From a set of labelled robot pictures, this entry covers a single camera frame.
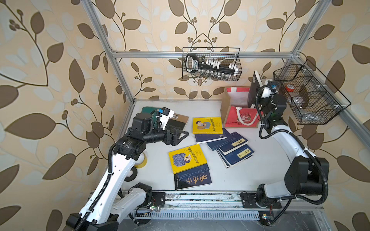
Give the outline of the black and white large book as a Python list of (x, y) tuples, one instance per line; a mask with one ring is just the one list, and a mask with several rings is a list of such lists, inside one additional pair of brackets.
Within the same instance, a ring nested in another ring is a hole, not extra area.
[(255, 108), (256, 95), (262, 85), (260, 75), (257, 71), (254, 71), (247, 99), (247, 106), (249, 108)]

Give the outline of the yellow book purple hedgehog cover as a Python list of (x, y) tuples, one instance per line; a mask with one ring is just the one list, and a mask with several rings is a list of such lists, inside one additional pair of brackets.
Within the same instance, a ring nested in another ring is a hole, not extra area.
[(173, 174), (207, 164), (199, 144), (188, 146), (168, 153)]

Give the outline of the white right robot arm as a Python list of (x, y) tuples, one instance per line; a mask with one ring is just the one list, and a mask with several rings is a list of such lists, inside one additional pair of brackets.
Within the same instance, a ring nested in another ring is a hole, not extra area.
[(328, 198), (329, 163), (314, 155), (294, 135), (282, 118), (273, 117), (273, 108), (280, 107), (286, 99), (270, 90), (260, 89), (255, 96), (257, 114), (261, 119), (259, 138), (274, 138), (285, 152), (289, 167), (284, 178), (275, 183), (260, 184), (256, 190), (256, 204), (262, 208), (277, 200), (302, 199), (313, 205), (321, 205)]

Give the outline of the yellow cartoon man book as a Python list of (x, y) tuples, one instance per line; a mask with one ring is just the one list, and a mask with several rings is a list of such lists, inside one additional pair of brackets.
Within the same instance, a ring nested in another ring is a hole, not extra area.
[(220, 117), (195, 117), (192, 132), (193, 134), (222, 134), (222, 120)]

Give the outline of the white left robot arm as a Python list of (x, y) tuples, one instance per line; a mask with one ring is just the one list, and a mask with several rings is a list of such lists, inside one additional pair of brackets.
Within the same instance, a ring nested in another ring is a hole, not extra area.
[(163, 142), (176, 146), (189, 133), (167, 129), (172, 112), (167, 108), (138, 113), (126, 134), (108, 151), (108, 169), (91, 198), (78, 213), (70, 214), (66, 226), (74, 231), (116, 231), (135, 208), (152, 202), (152, 187), (138, 183), (129, 194), (115, 203), (127, 175), (139, 160), (147, 144)]

